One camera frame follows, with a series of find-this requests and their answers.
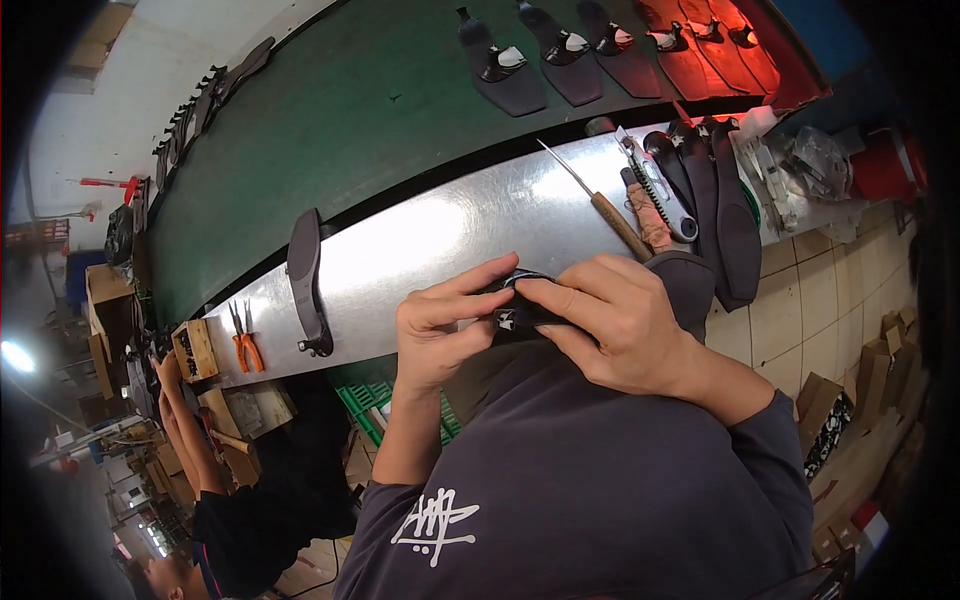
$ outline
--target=metal workbench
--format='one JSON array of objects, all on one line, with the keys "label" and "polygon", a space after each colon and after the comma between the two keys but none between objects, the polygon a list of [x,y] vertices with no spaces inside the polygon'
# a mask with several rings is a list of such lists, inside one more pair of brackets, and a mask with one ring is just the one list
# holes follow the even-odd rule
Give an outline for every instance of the metal workbench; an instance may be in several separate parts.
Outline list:
[{"label": "metal workbench", "polygon": [[[642,139],[666,127],[663,123],[630,133]],[[633,211],[624,205],[620,169],[627,166],[626,157],[612,133],[565,144],[556,151],[592,189],[603,192],[629,223],[636,222]],[[765,246],[774,244],[786,234],[772,226],[769,199],[756,173],[744,169],[766,208],[761,210],[761,241]],[[811,204],[795,233],[831,223],[864,206]],[[311,357],[297,348],[304,335],[286,264],[209,311],[207,329],[220,369],[212,382],[234,387],[396,352],[394,313],[407,293],[510,251],[519,254],[520,267],[550,276],[599,252],[632,257],[573,178],[547,152],[536,151],[441,185],[325,239],[319,282],[334,340],[334,351],[326,358]],[[244,300],[250,302],[263,372],[241,373],[236,363],[227,308],[233,300],[240,306]]]}]

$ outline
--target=wooden crate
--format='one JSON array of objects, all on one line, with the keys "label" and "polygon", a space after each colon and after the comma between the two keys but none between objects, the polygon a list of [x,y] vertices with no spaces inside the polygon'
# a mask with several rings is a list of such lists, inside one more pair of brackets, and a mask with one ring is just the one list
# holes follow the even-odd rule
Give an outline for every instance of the wooden crate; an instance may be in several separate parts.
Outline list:
[{"label": "wooden crate", "polygon": [[[180,341],[183,331],[186,331],[192,354]],[[177,355],[177,363],[180,365],[180,375],[183,381],[193,383],[201,379],[207,379],[220,372],[217,368],[217,359],[213,356],[213,346],[210,344],[210,336],[206,331],[205,319],[194,319],[187,321],[177,327],[173,334],[174,353]],[[194,364],[197,366],[196,374],[190,372],[190,366],[187,364],[187,357],[191,356]]]}]

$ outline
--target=pliers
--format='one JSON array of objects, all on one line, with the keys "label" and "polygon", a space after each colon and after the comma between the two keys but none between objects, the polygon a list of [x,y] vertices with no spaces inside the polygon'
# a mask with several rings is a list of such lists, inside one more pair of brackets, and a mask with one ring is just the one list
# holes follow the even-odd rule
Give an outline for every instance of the pliers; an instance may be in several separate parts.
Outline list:
[{"label": "pliers", "polygon": [[[256,349],[256,343],[253,341],[251,334],[244,332],[244,325],[243,322],[240,321],[240,311],[237,309],[236,300],[233,304],[228,304],[228,307],[230,309],[230,316],[233,318],[233,327],[237,330],[237,334],[233,336],[233,344],[237,348],[237,362],[240,363],[240,371],[250,372],[250,368],[247,367],[247,359],[244,357],[244,350],[250,354],[250,358],[253,360],[253,368],[256,372],[263,371],[263,360],[260,358],[260,352]],[[250,302],[244,300],[243,307],[247,318],[247,329],[249,329]]]}]

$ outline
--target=green workbench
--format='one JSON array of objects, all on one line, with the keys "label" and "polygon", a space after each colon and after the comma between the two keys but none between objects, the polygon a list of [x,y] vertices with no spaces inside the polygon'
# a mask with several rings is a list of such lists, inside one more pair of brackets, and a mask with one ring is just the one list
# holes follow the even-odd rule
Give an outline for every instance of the green workbench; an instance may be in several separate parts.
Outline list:
[{"label": "green workbench", "polygon": [[[571,107],[540,74],[536,40],[513,0],[474,0],[470,14],[498,45],[520,49],[547,93],[546,109],[510,117],[470,82],[457,40],[464,2],[352,0],[288,38],[237,91],[194,143],[151,225],[162,324],[188,319],[281,249],[310,206],[326,219],[493,144],[670,100],[638,101],[603,73],[603,98]],[[536,4],[584,30],[573,0]],[[653,57],[631,2],[604,4]],[[661,78],[664,95],[675,94]]]}]

